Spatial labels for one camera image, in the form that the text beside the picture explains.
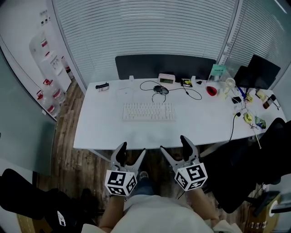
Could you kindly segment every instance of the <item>desk leg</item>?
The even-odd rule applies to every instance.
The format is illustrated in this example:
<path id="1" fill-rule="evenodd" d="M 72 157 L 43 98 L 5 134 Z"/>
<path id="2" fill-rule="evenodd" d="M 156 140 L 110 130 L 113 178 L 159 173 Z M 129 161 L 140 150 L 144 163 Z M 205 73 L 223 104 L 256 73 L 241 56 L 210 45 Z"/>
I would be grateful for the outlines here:
<path id="1" fill-rule="evenodd" d="M 200 153 L 200 157 L 205 157 L 206 155 L 209 155 L 210 153 L 216 151 L 219 147 L 221 147 L 223 144 L 226 144 L 227 142 L 218 142 L 207 148 L 204 152 Z"/>
<path id="2" fill-rule="evenodd" d="M 98 155 L 99 157 L 105 159 L 106 161 L 110 162 L 111 157 L 109 155 L 106 155 L 102 152 L 102 150 L 89 150 L 93 154 Z"/>

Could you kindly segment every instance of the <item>alarm clock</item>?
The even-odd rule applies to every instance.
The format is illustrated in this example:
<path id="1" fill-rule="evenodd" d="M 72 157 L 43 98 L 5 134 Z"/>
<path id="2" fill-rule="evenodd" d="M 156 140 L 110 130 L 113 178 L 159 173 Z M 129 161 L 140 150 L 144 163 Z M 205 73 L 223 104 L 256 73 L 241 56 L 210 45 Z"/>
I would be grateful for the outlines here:
<path id="1" fill-rule="evenodd" d="M 159 83 L 173 84 L 175 82 L 175 75 L 159 74 Z"/>

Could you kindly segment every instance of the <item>shoe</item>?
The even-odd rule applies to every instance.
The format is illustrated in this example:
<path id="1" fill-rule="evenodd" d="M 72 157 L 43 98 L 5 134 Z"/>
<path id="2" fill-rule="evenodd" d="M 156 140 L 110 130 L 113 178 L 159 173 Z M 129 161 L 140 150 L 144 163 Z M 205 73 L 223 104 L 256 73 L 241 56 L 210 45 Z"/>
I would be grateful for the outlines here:
<path id="1" fill-rule="evenodd" d="M 142 171 L 142 172 L 140 172 L 140 180 L 142 179 L 142 178 L 148 178 L 149 177 L 149 174 L 146 172 L 146 171 Z"/>

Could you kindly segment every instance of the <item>keyboard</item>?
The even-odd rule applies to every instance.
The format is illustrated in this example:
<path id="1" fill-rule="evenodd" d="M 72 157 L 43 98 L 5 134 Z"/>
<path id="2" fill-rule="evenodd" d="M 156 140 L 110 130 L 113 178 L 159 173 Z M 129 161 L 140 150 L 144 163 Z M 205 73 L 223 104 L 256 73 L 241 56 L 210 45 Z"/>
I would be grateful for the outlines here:
<path id="1" fill-rule="evenodd" d="M 124 121 L 174 121 L 174 104 L 125 103 L 122 119 Z"/>

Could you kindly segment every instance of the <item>person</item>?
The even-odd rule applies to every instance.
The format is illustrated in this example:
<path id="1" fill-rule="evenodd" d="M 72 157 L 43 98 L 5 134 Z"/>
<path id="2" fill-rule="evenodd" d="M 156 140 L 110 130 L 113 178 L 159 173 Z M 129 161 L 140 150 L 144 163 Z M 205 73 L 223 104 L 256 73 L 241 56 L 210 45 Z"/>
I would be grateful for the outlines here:
<path id="1" fill-rule="evenodd" d="M 111 196 L 99 228 L 85 224 L 82 233 L 241 233 L 236 224 L 219 221 L 201 188 L 187 191 L 191 206 L 180 200 L 154 194 L 147 172 L 127 202 L 123 196 Z"/>

